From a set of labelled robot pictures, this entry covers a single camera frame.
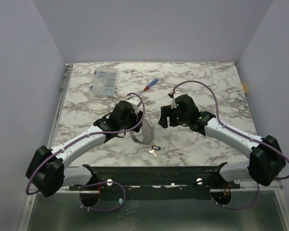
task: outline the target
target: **marble table surface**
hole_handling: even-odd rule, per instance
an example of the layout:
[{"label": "marble table surface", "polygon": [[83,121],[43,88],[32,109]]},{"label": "marble table surface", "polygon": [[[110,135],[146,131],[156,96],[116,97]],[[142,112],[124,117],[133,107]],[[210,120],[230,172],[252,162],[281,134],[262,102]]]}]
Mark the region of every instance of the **marble table surface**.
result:
[{"label": "marble table surface", "polygon": [[[90,92],[92,77],[98,67],[113,67],[119,76],[113,98],[97,98]],[[145,118],[154,131],[150,145],[125,138],[114,138],[98,146],[71,166],[209,166],[221,162],[246,160],[246,157],[228,145],[210,137],[192,132],[181,126],[163,129],[158,125],[160,108],[171,103],[170,89],[185,80],[198,80],[215,92],[220,117],[226,123],[256,134],[242,85],[234,63],[86,63],[74,64],[68,85],[55,145],[70,140],[84,132],[95,120],[111,112],[119,100],[129,92],[140,92],[144,86],[158,78],[151,90],[142,94]],[[200,111],[215,114],[215,104],[210,92],[199,84],[184,84],[181,93],[192,96]],[[162,149],[157,157],[149,153],[152,145]]]}]

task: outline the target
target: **white wall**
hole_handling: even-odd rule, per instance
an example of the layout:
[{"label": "white wall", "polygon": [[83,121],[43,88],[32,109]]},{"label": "white wall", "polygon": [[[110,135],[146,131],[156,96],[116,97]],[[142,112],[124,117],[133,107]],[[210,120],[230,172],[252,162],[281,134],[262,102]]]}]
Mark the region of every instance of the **white wall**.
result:
[{"label": "white wall", "polygon": [[65,68],[32,0],[0,0],[0,231],[18,228],[25,172],[47,144]]},{"label": "white wall", "polygon": [[[289,157],[289,0],[273,1],[237,67],[257,131]],[[289,206],[289,180],[283,185]]]},{"label": "white wall", "polygon": [[237,62],[272,0],[34,2],[67,62]]}]

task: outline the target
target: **black bracket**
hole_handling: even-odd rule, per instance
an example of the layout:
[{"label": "black bracket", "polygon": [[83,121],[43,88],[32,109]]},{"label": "black bracket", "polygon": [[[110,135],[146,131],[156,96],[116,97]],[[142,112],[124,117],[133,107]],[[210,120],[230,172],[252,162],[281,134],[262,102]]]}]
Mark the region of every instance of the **black bracket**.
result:
[{"label": "black bracket", "polygon": [[182,125],[205,136],[204,127],[210,119],[216,116],[210,112],[200,112],[193,99],[188,95],[181,95],[174,101],[176,103],[175,108],[171,108],[171,105],[161,107],[161,116],[158,124],[163,128],[167,128],[167,118],[169,118],[170,127]]},{"label": "black bracket", "polygon": [[[26,172],[26,177],[30,179],[35,169],[50,155],[52,155],[51,149],[45,146],[38,148]],[[45,197],[49,197],[61,188],[63,181],[64,164],[62,159],[53,157],[40,169],[32,183]]]},{"label": "black bracket", "polygon": [[[223,166],[207,167],[94,167],[97,177],[88,182],[93,184],[111,179],[123,185],[127,200],[172,200],[172,199],[198,199],[210,200],[210,189],[224,189],[228,182],[217,178],[219,169]],[[234,189],[240,185],[230,182]],[[97,191],[101,194],[81,194],[92,206],[99,200],[115,201],[122,198],[122,189],[113,184],[104,184],[88,188],[81,186],[70,186],[71,191]]]},{"label": "black bracket", "polygon": [[[135,114],[135,110],[131,103],[127,101],[120,101],[116,104],[114,110],[109,113],[109,118],[106,116],[96,120],[93,125],[98,126],[103,131],[121,131],[134,127],[141,119],[142,111]],[[142,123],[133,131],[139,132]],[[105,142],[116,137],[117,134],[106,134]]]},{"label": "black bracket", "polygon": [[[281,152],[277,139],[273,136],[268,135],[263,142]],[[248,170],[250,176],[259,184],[269,186],[285,166],[286,160],[263,144],[252,148]]]}]

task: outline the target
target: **purple cable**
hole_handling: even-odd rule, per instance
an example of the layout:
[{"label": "purple cable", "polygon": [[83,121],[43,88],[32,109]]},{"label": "purple cable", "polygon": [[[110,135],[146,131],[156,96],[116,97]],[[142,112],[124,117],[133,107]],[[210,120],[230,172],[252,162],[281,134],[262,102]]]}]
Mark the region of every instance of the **purple cable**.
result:
[{"label": "purple cable", "polygon": [[[211,89],[208,85],[206,85],[206,84],[204,84],[204,83],[202,83],[202,82],[196,81],[196,80],[188,80],[188,81],[184,81],[184,82],[182,82],[182,83],[179,83],[177,86],[175,86],[175,87],[173,88],[173,93],[174,93],[174,91],[178,88],[178,86],[180,86],[180,85],[182,85],[182,84],[184,84],[184,83],[198,83],[198,84],[201,84],[202,86],[206,87],[206,88],[211,92],[211,94],[212,94],[212,96],[213,96],[213,98],[214,98],[215,107],[216,107],[216,118],[217,118],[218,122],[219,122],[224,128],[226,128],[227,130],[229,130],[229,131],[231,131],[231,132],[233,132],[233,133],[235,133],[235,134],[237,134],[237,135],[239,135],[239,136],[241,136],[241,137],[243,137],[243,138],[245,138],[245,139],[250,139],[249,136],[247,136],[247,135],[245,135],[245,134],[243,134],[243,133],[241,133],[241,132],[239,132],[239,131],[236,131],[236,130],[228,127],[227,125],[225,125],[225,124],[221,121],[220,116],[219,116],[219,110],[218,110],[218,103],[217,103],[216,95],[214,94],[214,92],[212,91],[212,89]],[[273,150],[274,152],[276,152],[277,154],[279,154],[281,157],[283,157],[283,158],[289,163],[289,158],[286,157],[284,154],[282,154],[282,153],[281,153],[279,150],[277,150],[276,148],[272,147],[271,145],[269,145],[269,144],[267,144],[267,143],[265,143],[265,142],[263,142],[263,141],[259,141],[259,140],[256,140],[256,139],[251,139],[251,140],[254,141],[254,142],[256,142],[256,143],[262,144],[262,145],[270,148],[271,150]],[[289,175],[287,175],[287,176],[285,176],[285,177],[276,177],[276,180],[285,180],[285,179],[288,179],[288,178],[289,178]],[[241,209],[246,209],[246,208],[252,207],[252,206],[258,201],[259,196],[260,196],[260,188],[259,188],[259,184],[258,184],[258,183],[257,183],[257,188],[258,188],[257,197],[256,197],[256,199],[255,199],[250,205],[248,205],[248,206],[246,206],[246,207],[243,207],[243,208],[232,208],[232,207],[224,207],[224,208],[229,208],[229,209],[232,209],[232,210],[241,210]]]},{"label": "purple cable", "polygon": [[[143,121],[143,119],[144,119],[144,117],[145,117],[145,103],[144,103],[143,99],[142,99],[138,94],[136,94],[136,93],[129,93],[129,94],[127,94],[127,96],[129,96],[129,95],[135,95],[135,96],[137,96],[137,98],[139,98],[139,100],[140,100],[140,102],[141,102],[141,104],[142,104],[142,106],[143,106],[143,115],[141,116],[140,121],[139,121],[134,127],[130,128],[130,129],[127,129],[127,130],[124,130],[124,131],[98,131],[98,132],[92,132],[92,133],[90,133],[90,134],[89,134],[90,136],[92,136],[92,135],[100,135],[100,134],[119,134],[119,133],[124,133],[124,132],[128,132],[128,131],[132,131],[132,130],[134,130],[136,127],[138,127],[138,126],[142,123],[142,121]],[[67,144],[67,145],[64,147],[64,149],[66,150],[68,147],[70,147],[70,146],[73,145],[74,143],[77,143],[78,141],[80,141],[80,140],[82,140],[82,139],[84,139],[84,138],[86,138],[86,137],[88,137],[88,136],[87,136],[87,135],[83,135],[83,136],[77,138],[76,140],[74,140],[74,141],[72,141],[71,143]],[[26,194],[27,194],[27,195],[34,195],[34,194],[36,194],[36,193],[39,192],[39,190],[36,190],[36,191],[34,191],[34,192],[29,192],[29,188],[30,188],[30,185],[31,185],[33,179],[36,177],[36,175],[37,175],[37,173],[40,171],[40,169],[41,169],[49,160],[51,160],[54,156],[58,155],[59,153],[63,153],[63,152],[62,152],[62,150],[58,150],[58,151],[55,152],[54,154],[52,154],[52,155],[50,155],[49,157],[47,157],[47,158],[35,169],[35,171],[32,173],[32,175],[31,175],[31,177],[30,177],[30,179],[29,179],[29,181],[28,181],[28,184],[27,184],[27,186],[26,186]]]},{"label": "purple cable", "polygon": [[125,203],[126,193],[125,193],[124,187],[121,184],[119,184],[118,182],[103,181],[103,182],[98,182],[98,183],[95,183],[95,184],[83,185],[83,187],[93,187],[93,186],[96,186],[96,185],[107,184],[107,183],[114,183],[114,184],[120,186],[120,188],[122,189],[122,191],[123,191],[123,200],[122,200],[122,203],[120,205],[118,205],[117,207],[114,207],[114,208],[110,208],[110,209],[98,209],[98,208],[86,207],[86,206],[83,205],[83,203],[81,201],[81,197],[80,197],[79,202],[81,203],[81,206],[83,206],[84,208],[88,208],[89,210],[97,211],[97,212],[112,212],[112,211],[115,211],[115,210],[121,208],[124,205],[124,203]]}]

